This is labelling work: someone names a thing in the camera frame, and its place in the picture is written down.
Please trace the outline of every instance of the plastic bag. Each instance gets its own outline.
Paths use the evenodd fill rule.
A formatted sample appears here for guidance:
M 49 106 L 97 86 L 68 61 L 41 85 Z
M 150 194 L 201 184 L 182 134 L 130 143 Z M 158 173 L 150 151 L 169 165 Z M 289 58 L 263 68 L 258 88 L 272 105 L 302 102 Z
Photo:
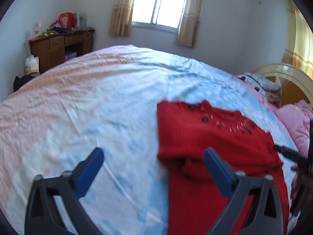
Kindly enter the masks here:
M 39 57 L 31 55 L 26 58 L 24 69 L 26 75 L 39 72 Z
M 74 17 L 73 13 L 66 12 L 60 15 L 59 21 L 62 27 L 72 29 L 75 27 L 77 19 Z

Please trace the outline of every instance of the curtain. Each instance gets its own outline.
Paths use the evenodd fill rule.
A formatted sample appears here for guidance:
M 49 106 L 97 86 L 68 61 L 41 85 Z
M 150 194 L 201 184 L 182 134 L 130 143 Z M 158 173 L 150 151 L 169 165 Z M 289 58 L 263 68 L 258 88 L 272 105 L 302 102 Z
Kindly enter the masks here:
M 313 79 L 313 33 L 292 0 L 288 5 L 287 47 L 282 62 L 304 71 Z
M 187 0 L 176 43 L 195 48 L 201 23 L 204 0 Z
M 134 0 L 115 0 L 109 35 L 130 36 Z

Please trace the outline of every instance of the cream headboard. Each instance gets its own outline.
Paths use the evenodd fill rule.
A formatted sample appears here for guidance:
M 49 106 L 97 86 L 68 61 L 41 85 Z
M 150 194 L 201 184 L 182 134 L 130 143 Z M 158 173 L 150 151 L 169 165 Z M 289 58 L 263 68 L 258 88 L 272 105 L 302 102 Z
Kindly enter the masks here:
M 301 99 L 313 104 L 313 80 L 298 68 L 284 63 L 272 63 L 252 73 L 261 74 L 281 86 L 281 106 L 294 104 Z

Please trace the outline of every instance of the screw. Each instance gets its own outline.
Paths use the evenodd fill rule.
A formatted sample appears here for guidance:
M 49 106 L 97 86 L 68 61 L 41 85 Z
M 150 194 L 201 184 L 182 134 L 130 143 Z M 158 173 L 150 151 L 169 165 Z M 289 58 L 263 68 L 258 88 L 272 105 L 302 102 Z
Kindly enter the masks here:
M 269 174 L 265 175 L 265 178 L 266 178 L 267 180 L 270 180 L 270 181 L 273 180 L 273 177 L 272 177 L 271 175 L 269 175 Z
M 43 179 L 42 175 L 37 175 L 37 176 L 34 177 L 35 181 L 38 181 L 38 180 L 41 180 L 41 179 Z
M 238 177 L 244 177 L 246 174 L 243 171 L 239 170 L 239 171 L 236 171 L 236 175 Z
M 62 173 L 62 177 L 65 177 L 65 178 L 69 177 L 70 175 L 72 175 L 72 172 L 69 170 L 66 170 L 65 172 Z

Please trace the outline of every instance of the bed sheet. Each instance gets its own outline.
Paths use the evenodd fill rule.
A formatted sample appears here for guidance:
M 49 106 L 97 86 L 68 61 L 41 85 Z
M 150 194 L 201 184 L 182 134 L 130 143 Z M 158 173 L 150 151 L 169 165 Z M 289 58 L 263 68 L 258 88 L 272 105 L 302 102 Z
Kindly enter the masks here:
M 151 49 L 106 48 L 47 71 L 0 106 L 0 207 L 16 231 L 24 233 L 35 175 L 59 176 L 101 147 L 106 161 L 80 199 L 90 218 L 103 234 L 166 234 L 168 171 L 156 159 L 156 108 L 164 99 L 239 110 L 276 144 L 295 148 L 276 116 L 234 76 Z M 281 158 L 290 193 L 292 162 Z

